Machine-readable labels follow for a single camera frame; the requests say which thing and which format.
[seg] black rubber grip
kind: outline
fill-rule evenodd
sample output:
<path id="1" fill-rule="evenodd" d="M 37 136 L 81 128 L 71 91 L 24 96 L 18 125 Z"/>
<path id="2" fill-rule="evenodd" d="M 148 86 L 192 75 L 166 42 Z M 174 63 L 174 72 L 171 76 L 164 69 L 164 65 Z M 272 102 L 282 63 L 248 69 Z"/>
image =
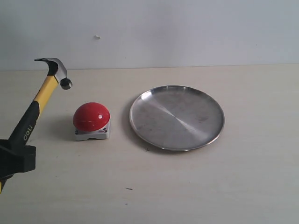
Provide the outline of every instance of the black rubber grip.
<path id="1" fill-rule="evenodd" d="M 12 145 L 12 149 L 26 145 L 34 127 L 36 126 L 39 113 L 38 102 L 32 101 L 8 139 Z"/>

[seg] hammer handle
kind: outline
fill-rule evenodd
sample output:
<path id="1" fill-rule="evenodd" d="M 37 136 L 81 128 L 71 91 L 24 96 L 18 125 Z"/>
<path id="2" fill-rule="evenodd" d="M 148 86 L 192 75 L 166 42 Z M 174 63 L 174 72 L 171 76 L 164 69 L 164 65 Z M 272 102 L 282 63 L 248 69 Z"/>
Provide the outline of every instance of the hammer handle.
<path id="1" fill-rule="evenodd" d="M 17 146 L 26 145 L 36 125 L 38 117 L 43 112 L 44 107 L 46 106 L 57 85 L 58 81 L 56 80 L 55 76 L 48 75 L 46 77 L 36 97 L 8 139 L 10 144 L 13 146 L 12 149 L 17 148 Z"/>

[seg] deli logo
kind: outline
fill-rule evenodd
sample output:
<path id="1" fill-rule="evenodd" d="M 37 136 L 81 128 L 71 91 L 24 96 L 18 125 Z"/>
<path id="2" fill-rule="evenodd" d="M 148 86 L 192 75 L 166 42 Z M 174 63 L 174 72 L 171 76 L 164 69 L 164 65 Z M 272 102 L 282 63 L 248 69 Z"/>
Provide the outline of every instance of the deli logo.
<path id="1" fill-rule="evenodd" d="M 25 134 L 23 136 L 24 141 L 27 141 L 27 139 L 29 138 L 32 130 L 33 130 L 33 127 L 31 125 L 29 125 L 29 127 L 27 128 L 27 131 L 25 132 Z"/>

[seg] plate rim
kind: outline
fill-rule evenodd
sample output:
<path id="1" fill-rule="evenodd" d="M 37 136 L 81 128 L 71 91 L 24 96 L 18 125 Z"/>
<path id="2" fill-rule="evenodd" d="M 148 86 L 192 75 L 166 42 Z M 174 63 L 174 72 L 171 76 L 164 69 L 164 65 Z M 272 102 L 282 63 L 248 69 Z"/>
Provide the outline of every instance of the plate rim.
<path id="1" fill-rule="evenodd" d="M 213 99 L 213 101 L 217 104 L 217 106 L 219 107 L 219 109 L 220 109 L 220 111 L 221 111 L 221 115 L 222 115 L 222 126 L 221 126 L 221 128 L 220 128 L 218 134 L 217 134 L 211 141 L 209 141 L 208 143 L 206 143 L 206 144 L 204 144 L 204 145 L 202 145 L 202 146 L 199 146 L 199 147 L 193 147 L 193 148 L 187 148 L 187 149 L 173 149 L 173 148 L 168 148 L 168 147 L 162 147 L 162 146 L 157 145 L 157 144 L 155 144 L 155 143 L 153 143 L 153 142 L 150 142 L 150 141 L 148 141 L 147 139 L 145 139 L 144 137 L 142 137 L 142 136 L 138 133 L 138 131 L 137 131 L 137 129 L 136 129 L 134 123 L 133 123 L 133 119 L 132 119 L 132 110 L 133 110 L 133 107 L 134 107 L 135 103 L 137 102 L 137 100 L 138 100 L 143 94 L 146 94 L 146 93 L 151 92 L 151 91 L 156 90 L 156 89 L 165 88 L 165 87 L 183 87 L 183 88 L 187 88 L 187 89 L 190 89 L 190 90 L 193 90 L 193 91 L 197 91 L 197 92 L 204 93 L 204 94 L 206 94 L 207 96 L 209 96 L 211 99 Z M 218 139 L 218 137 L 220 136 L 221 132 L 223 131 L 223 128 L 224 128 L 224 125 L 225 125 L 225 116 L 224 116 L 224 112 L 223 112 L 223 109 L 221 108 L 220 104 L 219 104 L 213 97 L 211 97 L 209 94 L 207 94 L 207 93 L 205 93 L 205 92 L 203 92 L 203 91 L 200 91 L 200 90 L 195 89 L 195 88 L 192 88 L 192 87 L 184 86 L 184 85 L 162 85 L 162 86 L 154 87 L 154 88 L 152 88 L 152 89 L 150 89 L 150 90 L 147 90 L 147 91 L 143 92 L 142 94 L 140 94 L 140 95 L 134 100 L 134 102 L 133 102 L 132 105 L 131 105 L 130 111 L 129 111 L 129 121 L 130 121 L 131 128 L 134 130 L 135 134 L 136 134 L 139 138 L 141 138 L 142 140 L 144 140 L 145 142 L 147 142 L 147 143 L 149 143 L 149 144 L 151 144 L 151 145 L 153 145 L 153 146 L 155 146 L 155 147 L 157 147 L 157 148 L 160 148 L 160 149 L 163 149 L 163 150 L 167 150 L 167 151 L 173 151 L 173 152 L 186 152 L 186 151 L 191 151 L 191 150 L 195 150 L 195 149 L 202 148 L 202 147 L 207 146 L 207 145 L 210 145 L 211 143 L 213 143 L 214 141 L 216 141 L 216 140 Z"/>

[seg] hammer head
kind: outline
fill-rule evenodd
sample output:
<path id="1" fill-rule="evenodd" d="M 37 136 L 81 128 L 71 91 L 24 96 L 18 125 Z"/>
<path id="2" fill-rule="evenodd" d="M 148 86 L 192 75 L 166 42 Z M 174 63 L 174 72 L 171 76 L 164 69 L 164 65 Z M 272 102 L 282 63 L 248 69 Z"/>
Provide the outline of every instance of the hammer head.
<path id="1" fill-rule="evenodd" d="M 55 76 L 64 90 L 68 90 L 73 86 L 72 82 L 66 76 L 67 70 L 64 64 L 58 58 L 37 58 L 35 61 L 46 62 L 49 66 L 48 76 Z"/>

